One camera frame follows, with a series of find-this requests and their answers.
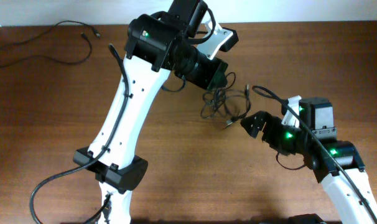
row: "wire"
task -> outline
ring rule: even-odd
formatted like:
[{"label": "wire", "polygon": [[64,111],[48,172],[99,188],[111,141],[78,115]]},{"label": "wire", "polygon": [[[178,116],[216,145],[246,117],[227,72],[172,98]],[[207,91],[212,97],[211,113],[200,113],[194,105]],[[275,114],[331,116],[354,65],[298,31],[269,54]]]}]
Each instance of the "wire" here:
[{"label": "wire", "polygon": [[194,45],[194,44],[202,44],[204,43],[205,41],[207,41],[211,36],[212,34],[214,33],[215,31],[215,27],[216,27],[216,20],[215,20],[215,16],[213,15],[212,13],[212,10],[210,8],[207,9],[208,13],[209,13],[209,16],[211,17],[211,21],[212,21],[212,30],[211,32],[209,33],[209,35],[207,35],[206,37],[204,38],[201,38],[201,39],[188,39],[187,40],[187,43],[190,44],[190,45]]},{"label": "wire", "polygon": [[[50,181],[52,180],[55,180],[57,178],[60,178],[60,177],[64,177],[66,175],[70,175],[70,174],[73,174],[75,172],[78,172],[80,170],[83,170],[83,169],[86,169],[88,168],[89,166],[92,166],[94,163],[96,163],[103,155],[106,151],[109,151],[109,145],[111,144],[111,141],[113,140],[114,138],[114,135],[115,135],[115,132],[118,128],[118,125],[119,125],[119,122],[121,121],[121,118],[122,118],[122,115],[126,109],[126,105],[128,103],[128,99],[129,99],[129,83],[128,83],[128,76],[126,75],[126,71],[124,69],[124,66],[123,66],[123,61],[121,59],[121,57],[119,57],[119,54],[118,52],[116,51],[116,49],[114,48],[114,46],[112,44],[109,44],[109,50],[110,52],[113,54],[113,56],[115,57],[115,59],[117,60],[118,62],[118,65],[119,65],[119,68],[121,69],[121,72],[122,72],[122,76],[123,76],[123,82],[124,82],[124,86],[125,86],[125,91],[124,91],[124,101],[123,101],[123,104],[122,104],[122,107],[118,113],[118,116],[117,116],[117,119],[114,123],[114,126],[113,126],[113,129],[111,130],[111,133],[108,137],[108,140],[106,142],[106,144],[101,148],[101,152],[93,159],[91,160],[90,162],[84,164],[83,166],[80,166],[80,167],[76,167],[74,169],[70,169],[70,170],[67,170],[67,171],[64,171],[64,172],[61,172],[59,174],[55,174],[45,180],[43,180],[41,183],[39,183],[34,191],[32,191],[31,193],[31,196],[30,196],[30,200],[29,200],[29,209],[30,209],[30,212],[31,212],[31,215],[32,215],[32,218],[34,219],[34,221],[38,224],[43,224],[40,220],[39,220],[39,217],[37,216],[37,214],[35,213],[35,209],[34,209],[34,198],[35,198],[35,195],[36,193],[38,192],[38,190],[43,187],[45,184],[49,183]],[[105,206],[102,206],[99,211],[96,213],[97,215],[99,213],[101,213]],[[89,218],[86,222],[84,223],[88,223],[93,217]]]},{"label": "wire", "polygon": [[151,16],[156,18],[156,19],[160,19],[164,13],[166,13],[166,12],[165,11],[159,11],[159,12],[155,12],[155,13],[151,14]]},{"label": "wire", "polygon": [[177,90],[170,90],[168,88],[166,88],[164,85],[161,86],[161,90],[164,90],[164,91],[168,91],[168,92],[171,92],[171,93],[177,93],[177,92],[180,92],[184,89],[184,87],[186,86],[186,78],[184,77],[184,75],[182,76],[182,80],[183,80],[183,84],[182,86],[177,89]]},{"label": "wire", "polygon": [[208,31],[197,31],[197,34],[208,34]]},{"label": "wire", "polygon": [[[3,50],[3,49],[7,49],[7,48],[11,48],[11,47],[16,47],[16,46],[21,46],[21,45],[24,45],[24,44],[28,44],[29,42],[32,42],[32,41],[34,41],[36,39],[41,38],[43,35],[50,33],[55,27],[57,27],[60,24],[66,23],[66,22],[72,22],[72,23],[82,24],[84,26],[90,27],[92,29],[94,35],[97,38],[100,38],[100,33],[93,26],[91,26],[91,25],[85,24],[83,22],[78,22],[78,21],[61,21],[61,22],[58,22],[55,25],[53,25],[47,31],[45,31],[45,32],[43,32],[43,33],[41,33],[41,34],[39,34],[39,35],[37,35],[35,37],[32,37],[32,38],[27,39],[27,40],[23,40],[21,42],[15,42],[15,43],[10,43],[10,44],[3,45],[3,46],[0,47],[0,51]],[[13,61],[13,62],[5,63],[5,64],[0,64],[0,68],[6,68],[6,67],[9,67],[9,66],[15,65],[17,63],[33,59],[33,58],[44,58],[44,59],[47,59],[47,60],[51,60],[51,61],[53,61],[55,63],[61,63],[61,64],[64,64],[64,65],[79,65],[79,64],[85,62],[86,60],[88,60],[88,58],[90,57],[90,55],[92,53],[92,45],[91,45],[88,37],[84,33],[81,33],[81,37],[89,45],[89,52],[88,52],[88,54],[85,56],[85,58],[83,58],[81,60],[78,60],[78,61],[75,61],[75,62],[65,62],[65,61],[62,61],[62,60],[59,60],[59,59],[56,59],[56,58],[53,58],[53,57],[49,57],[49,56],[46,56],[46,55],[30,55],[28,57],[20,58],[18,60]]]},{"label": "wire", "polygon": [[267,94],[264,94],[264,93],[262,93],[261,91],[255,89],[255,88],[253,88],[253,87],[252,87],[252,90],[253,90],[255,93],[257,93],[257,94],[259,94],[259,95],[261,95],[261,96],[263,96],[263,97],[266,97],[266,98],[269,98],[269,99],[274,99],[272,96],[267,95]]},{"label": "wire", "polygon": [[297,168],[289,168],[289,167],[286,167],[286,166],[282,165],[282,164],[280,163],[280,161],[278,160],[278,156],[279,156],[279,155],[280,155],[280,152],[277,152],[276,160],[277,160],[278,164],[280,164],[280,166],[282,166],[283,168],[285,168],[285,169],[287,169],[287,170],[300,170],[301,168],[303,168],[303,167],[306,166],[305,164],[303,164],[303,165],[301,165],[300,167],[297,167]]},{"label": "wire", "polygon": [[107,194],[106,200],[104,201],[103,206],[101,206],[101,208],[96,212],[96,214],[94,214],[92,217],[90,217],[88,220],[86,220],[83,224],[89,224],[93,220],[95,220],[100,215],[100,213],[106,208],[110,198],[111,198],[111,194]]},{"label": "wire", "polygon": [[[249,100],[249,91],[248,90],[231,90],[230,88],[234,85],[236,81],[236,73],[230,72],[226,75],[226,78],[228,78],[230,75],[233,76],[233,81],[228,87],[224,88],[217,88],[213,91],[206,91],[202,95],[202,100],[205,102],[201,112],[200,116],[204,119],[207,118],[213,118],[217,113],[221,117],[231,116],[231,119],[228,120],[228,125],[234,123],[235,121],[245,118],[245,116],[248,114],[248,112],[251,109],[251,101]],[[228,96],[229,93],[237,93],[235,95]],[[229,107],[226,104],[226,101],[231,98],[244,98],[246,100],[246,111],[241,115],[234,115]],[[209,115],[204,115],[205,109],[210,108],[211,113]]]},{"label": "wire", "polygon": [[321,150],[323,150],[325,152],[326,155],[328,155],[328,157],[333,161],[333,163],[335,164],[335,166],[337,167],[337,169],[342,172],[342,174],[345,176],[345,178],[347,179],[347,181],[349,182],[349,184],[351,185],[351,187],[353,188],[353,190],[355,191],[355,193],[357,194],[357,196],[359,197],[359,199],[361,200],[361,202],[363,203],[363,205],[366,207],[368,213],[370,214],[371,218],[373,219],[373,221],[377,224],[377,218],[374,214],[374,211],[372,211],[367,199],[364,198],[364,196],[361,194],[360,190],[358,190],[356,184],[352,181],[352,179],[349,177],[349,175],[345,172],[345,170],[339,165],[339,163],[335,160],[335,158],[333,158],[327,151],[327,149],[323,146],[323,144],[320,142],[319,139],[317,139],[317,136],[310,130],[310,128],[301,120],[301,118],[298,116],[298,114],[295,113],[295,111],[287,105],[287,103],[282,100],[280,97],[278,97],[275,93],[273,93],[272,91],[268,90],[267,88],[265,87],[262,87],[262,86],[254,86],[252,87],[252,90],[255,90],[255,89],[260,89],[260,90],[263,90],[265,91],[266,93],[269,94],[269,97],[268,98],[272,98],[272,99],[275,99],[277,100],[278,102],[280,102],[280,104],[285,107],[287,110],[289,110],[289,112],[291,112],[296,119],[298,119],[299,123],[301,124],[302,128],[305,129],[305,131],[313,138],[313,140],[316,142],[316,144],[321,148]]}]

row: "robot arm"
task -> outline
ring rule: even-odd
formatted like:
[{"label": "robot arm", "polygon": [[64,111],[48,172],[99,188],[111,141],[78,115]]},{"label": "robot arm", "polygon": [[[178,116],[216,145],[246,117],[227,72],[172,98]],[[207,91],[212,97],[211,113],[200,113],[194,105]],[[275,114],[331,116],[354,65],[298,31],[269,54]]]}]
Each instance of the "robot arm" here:
[{"label": "robot arm", "polygon": [[265,111],[259,111],[242,119],[242,127],[253,138],[262,131],[262,141],[266,141],[271,148],[285,156],[302,154],[305,165],[313,170],[317,182],[322,184],[324,191],[331,198],[343,223],[374,223],[348,179],[337,169],[331,158],[332,156],[345,170],[377,219],[377,204],[358,151],[351,142],[337,141],[332,104],[325,98],[301,99],[300,96],[289,98],[287,102],[293,111],[299,112],[300,119],[315,134],[329,155],[314,143],[312,137],[298,125],[298,120],[284,108],[283,120]]},{"label": "robot arm", "polygon": [[[189,39],[197,33],[206,11],[210,12],[215,28],[209,28],[208,23],[209,33],[204,39]],[[228,65],[215,54],[218,50],[228,51],[238,41],[235,30],[221,28],[201,0],[176,0],[168,12],[141,15],[130,23],[128,36],[121,70],[127,75],[129,97],[124,97],[122,78],[99,134],[90,146],[77,150],[73,159],[82,166],[99,155],[112,128],[119,123],[107,152],[88,168],[100,182],[102,202],[111,195],[98,223],[131,221],[132,191],[144,177],[148,165],[135,156],[136,141],[151,103],[171,70],[179,78],[184,77],[206,90],[224,87]],[[202,52],[190,45],[191,42],[199,42]],[[125,100],[123,116],[118,120]]]}]

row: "black plastic housing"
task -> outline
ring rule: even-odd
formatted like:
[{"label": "black plastic housing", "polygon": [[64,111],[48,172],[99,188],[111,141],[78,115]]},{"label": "black plastic housing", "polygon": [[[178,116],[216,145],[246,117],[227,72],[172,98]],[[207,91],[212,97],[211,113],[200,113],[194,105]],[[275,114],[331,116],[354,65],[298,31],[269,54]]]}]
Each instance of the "black plastic housing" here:
[{"label": "black plastic housing", "polygon": [[[323,144],[326,150],[333,149],[336,153],[331,156],[339,163],[343,169],[357,168],[360,172],[364,172],[365,165],[361,159],[356,147],[349,141],[337,141]],[[335,163],[328,156],[328,154],[321,150],[318,146],[314,146],[312,153],[316,155],[320,161],[320,165],[314,169],[314,175],[317,182],[320,183],[325,176],[332,174],[339,175],[339,171]]]},{"label": "black plastic housing", "polygon": [[[93,159],[90,152],[88,153],[88,149],[89,147],[84,147],[76,150],[73,158],[74,163],[83,166]],[[134,156],[132,164],[123,169],[118,169],[118,166],[115,165],[108,167],[100,161],[95,162],[87,169],[96,174],[96,180],[110,184],[120,194],[123,194],[127,190],[134,190],[139,185],[147,171],[147,167],[148,162],[145,159]]]},{"label": "black plastic housing", "polygon": [[204,90],[224,87],[227,85],[225,72],[228,64],[219,58],[209,60],[205,54],[198,51],[186,41],[181,41],[170,53],[170,59],[175,67],[175,74]]},{"label": "black plastic housing", "polygon": [[332,109],[332,104],[328,99],[321,97],[301,99],[299,106],[303,108],[303,112],[301,112],[299,116],[310,129],[318,129],[318,124],[333,124],[333,114],[318,115],[319,110],[324,108]]},{"label": "black plastic housing", "polygon": [[[168,12],[141,15],[128,29],[125,46],[127,58],[137,56],[152,64],[151,70],[175,70],[177,77],[213,90],[227,85],[228,64],[219,58],[209,60],[205,54],[187,43],[194,37],[208,6],[202,0],[174,0]],[[229,50],[238,41],[231,38],[224,46]]]},{"label": "black plastic housing", "polygon": [[285,156],[298,153],[298,144],[302,144],[298,141],[299,128],[282,125],[280,118],[265,111],[258,111],[254,115],[242,119],[241,126],[253,138],[256,138],[259,131],[262,131],[264,133],[262,141]]},{"label": "black plastic housing", "polygon": [[182,30],[185,37],[195,37],[207,9],[202,0],[175,0],[161,21]]},{"label": "black plastic housing", "polygon": [[288,224],[325,224],[325,222],[317,214],[306,214],[289,217]]},{"label": "black plastic housing", "polygon": [[226,30],[230,30],[233,32],[233,36],[231,36],[221,47],[220,47],[220,51],[222,52],[227,52],[229,51],[231,48],[234,47],[234,45],[237,44],[237,42],[239,41],[238,39],[238,34],[237,34],[237,31],[233,30],[233,29],[229,29],[229,28],[226,28],[224,27],[224,29]]}]

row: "wooden surface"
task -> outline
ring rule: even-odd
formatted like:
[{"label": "wooden surface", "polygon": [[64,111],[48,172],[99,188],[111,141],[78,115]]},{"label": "wooden surface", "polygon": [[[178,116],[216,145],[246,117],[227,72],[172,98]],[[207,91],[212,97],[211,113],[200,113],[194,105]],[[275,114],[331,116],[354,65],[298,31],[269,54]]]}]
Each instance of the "wooden surface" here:
[{"label": "wooden surface", "polygon": [[[377,201],[377,22],[228,24],[238,44],[218,56],[237,73],[235,88],[268,87],[283,98],[324,96],[334,106],[338,138],[359,150]],[[123,55],[126,26],[98,26],[93,55],[79,66],[31,60],[0,69],[0,223],[32,223],[28,203],[44,178],[75,167],[76,149],[89,145],[105,120],[120,71],[108,51]],[[44,27],[1,28],[0,45]],[[73,60],[87,53],[82,27],[59,27],[32,44],[1,54],[0,61],[42,53]],[[177,87],[173,75],[166,83]],[[276,152],[250,138],[239,124],[201,119],[203,91],[160,91],[137,142],[149,161],[135,190],[133,218],[150,220],[262,220],[317,213],[339,219],[308,169],[289,171]],[[280,106],[252,94],[253,109],[280,115]],[[281,159],[298,166],[301,156]],[[37,194],[46,223],[82,222],[100,207],[94,174],[58,179]]]}]

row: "white wall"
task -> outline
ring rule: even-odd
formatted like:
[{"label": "white wall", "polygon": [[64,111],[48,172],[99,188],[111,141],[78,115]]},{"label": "white wall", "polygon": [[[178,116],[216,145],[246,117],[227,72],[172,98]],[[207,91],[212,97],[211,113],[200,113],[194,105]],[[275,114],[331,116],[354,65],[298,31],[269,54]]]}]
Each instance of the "white wall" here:
[{"label": "white wall", "polygon": [[[0,0],[0,25],[129,24],[172,0]],[[377,20],[377,0],[205,0],[218,22]]]}]

